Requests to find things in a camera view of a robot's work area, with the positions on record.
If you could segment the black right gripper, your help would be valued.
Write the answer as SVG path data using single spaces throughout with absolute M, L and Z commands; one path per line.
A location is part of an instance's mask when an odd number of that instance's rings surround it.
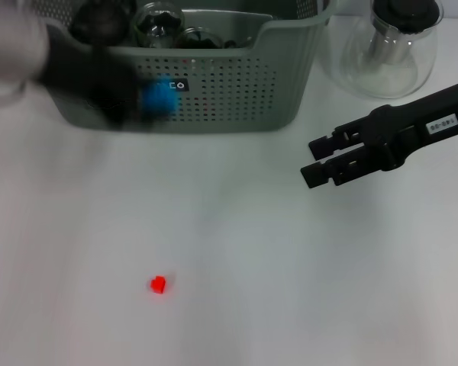
M 308 144 L 315 163 L 301 168 L 309 188 L 336 186 L 399 168 L 415 151 L 458 135 L 458 84 L 401 106 L 373 110 L 366 124 L 337 127 Z M 338 150 L 365 146 L 331 156 Z

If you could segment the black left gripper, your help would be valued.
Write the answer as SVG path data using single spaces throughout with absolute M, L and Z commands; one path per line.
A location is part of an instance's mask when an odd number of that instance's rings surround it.
M 81 47 L 47 27 L 49 53 L 37 83 L 50 93 L 67 123 L 81 128 L 145 128 L 146 85 L 131 63 L 104 47 Z

